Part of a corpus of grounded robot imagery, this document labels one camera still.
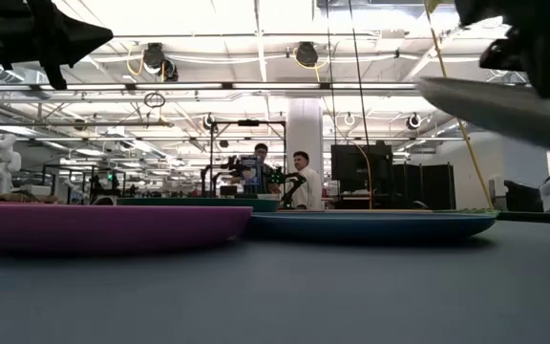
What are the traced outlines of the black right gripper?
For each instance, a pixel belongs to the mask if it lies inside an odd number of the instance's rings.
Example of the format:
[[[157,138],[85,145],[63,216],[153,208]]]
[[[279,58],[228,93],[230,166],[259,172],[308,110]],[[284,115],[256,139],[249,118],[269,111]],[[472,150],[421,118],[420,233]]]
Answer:
[[[454,0],[460,24],[499,16],[509,26],[481,54],[482,69],[526,72],[541,98],[550,98],[550,0]]]

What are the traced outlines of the large gray plastic plate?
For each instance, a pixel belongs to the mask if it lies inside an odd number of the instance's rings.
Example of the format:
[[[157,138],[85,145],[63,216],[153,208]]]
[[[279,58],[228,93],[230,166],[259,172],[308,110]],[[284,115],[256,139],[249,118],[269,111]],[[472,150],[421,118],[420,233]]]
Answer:
[[[531,88],[431,76],[418,81],[417,90],[449,115],[550,149],[550,98]]]

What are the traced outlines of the large magenta plastic plate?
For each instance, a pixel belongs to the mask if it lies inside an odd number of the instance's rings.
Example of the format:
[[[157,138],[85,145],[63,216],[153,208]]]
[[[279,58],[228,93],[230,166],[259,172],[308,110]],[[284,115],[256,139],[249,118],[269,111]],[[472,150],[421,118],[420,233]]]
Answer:
[[[241,234],[250,206],[0,203],[0,249],[128,254],[207,247]]]

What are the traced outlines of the black office chair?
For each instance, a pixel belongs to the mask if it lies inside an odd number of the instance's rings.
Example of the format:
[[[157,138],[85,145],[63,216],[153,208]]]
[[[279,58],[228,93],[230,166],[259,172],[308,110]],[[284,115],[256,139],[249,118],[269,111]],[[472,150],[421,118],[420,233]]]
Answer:
[[[542,212],[542,201],[539,190],[535,187],[505,180],[504,186],[506,207],[515,212]]]

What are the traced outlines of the black partition panel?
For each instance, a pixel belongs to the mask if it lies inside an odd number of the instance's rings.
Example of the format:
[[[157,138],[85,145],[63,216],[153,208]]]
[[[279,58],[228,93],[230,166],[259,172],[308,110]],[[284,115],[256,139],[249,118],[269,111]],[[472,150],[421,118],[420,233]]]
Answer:
[[[403,208],[456,208],[454,167],[449,163],[398,164],[393,167],[393,181],[394,202]]]

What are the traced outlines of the black monitor screen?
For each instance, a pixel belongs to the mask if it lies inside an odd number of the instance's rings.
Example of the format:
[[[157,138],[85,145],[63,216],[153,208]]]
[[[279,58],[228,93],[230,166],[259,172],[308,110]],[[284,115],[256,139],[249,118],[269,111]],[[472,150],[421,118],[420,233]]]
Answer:
[[[393,187],[392,150],[389,145],[331,145],[331,178],[342,192],[369,190],[389,194]]]

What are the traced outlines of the large blue plastic plate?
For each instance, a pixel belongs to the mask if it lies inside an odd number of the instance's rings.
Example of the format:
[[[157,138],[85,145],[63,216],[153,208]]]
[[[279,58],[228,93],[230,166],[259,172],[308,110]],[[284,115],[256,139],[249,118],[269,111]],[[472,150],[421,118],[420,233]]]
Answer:
[[[460,212],[261,212],[244,234],[252,238],[322,243],[457,241],[495,224],[493,213]]]

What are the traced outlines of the blue box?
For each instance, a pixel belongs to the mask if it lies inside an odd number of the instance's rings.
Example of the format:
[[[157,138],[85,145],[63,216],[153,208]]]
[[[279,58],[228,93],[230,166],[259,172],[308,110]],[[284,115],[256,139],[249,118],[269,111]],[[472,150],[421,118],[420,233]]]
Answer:
[[[261,184],[261,162],[255,156],[241,156],[241,175],[245,186]]]

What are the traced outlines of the white square column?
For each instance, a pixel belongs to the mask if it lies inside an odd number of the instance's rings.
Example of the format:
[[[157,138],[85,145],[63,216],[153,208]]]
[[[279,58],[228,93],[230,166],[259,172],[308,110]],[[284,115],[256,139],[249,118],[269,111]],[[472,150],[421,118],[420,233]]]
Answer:
[[[293,154],[304,151],[308,166],[324,178],[323,109],[318,98],[291,98],[286,112],[286,162],[295,171]]]

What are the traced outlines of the long ceiling light rail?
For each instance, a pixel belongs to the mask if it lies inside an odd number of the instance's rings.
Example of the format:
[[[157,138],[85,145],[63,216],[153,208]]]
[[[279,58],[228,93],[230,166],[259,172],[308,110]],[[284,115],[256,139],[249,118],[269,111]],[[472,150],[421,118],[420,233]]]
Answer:
[[[415,90],[414,83],[408,82],[182,82],[182,83],[86,83],[68,84],[66,91],[194,91],[194,90],[334,90],[334,91],[411,91]]]

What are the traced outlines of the black aluminium table frame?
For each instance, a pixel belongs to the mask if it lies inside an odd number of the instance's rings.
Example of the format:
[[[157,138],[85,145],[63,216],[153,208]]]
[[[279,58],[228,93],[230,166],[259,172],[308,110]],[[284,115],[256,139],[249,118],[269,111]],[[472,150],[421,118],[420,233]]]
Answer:
[[[550,212],[517,212],[501,211],[497,215],[500,221],[524,222],[524,223],[542,223],[550,224]]]

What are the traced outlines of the black robot workstation frame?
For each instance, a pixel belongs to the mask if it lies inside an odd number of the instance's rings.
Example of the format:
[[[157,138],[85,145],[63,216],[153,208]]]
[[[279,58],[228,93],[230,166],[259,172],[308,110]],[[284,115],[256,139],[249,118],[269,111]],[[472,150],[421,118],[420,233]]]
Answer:
[[[274,129],[274,125],[281,125],[283,127],[283,134],[280,136],[280,140],[284,144],[284,153],[287,153],[287,141],[286,141],[286,121],[285,120],[258,120],[258,119],[240,119],[240,120],[224,120],[216,121],[213,119],[209,127],[209,163],[201,171],[201,195],[207,198],[213,198],[216,196],[215,181],[213,175],[214,167],[214,143],[229,126],[234,125],[238,127],[258,127],[266,125],[275,134],[279,134]]]

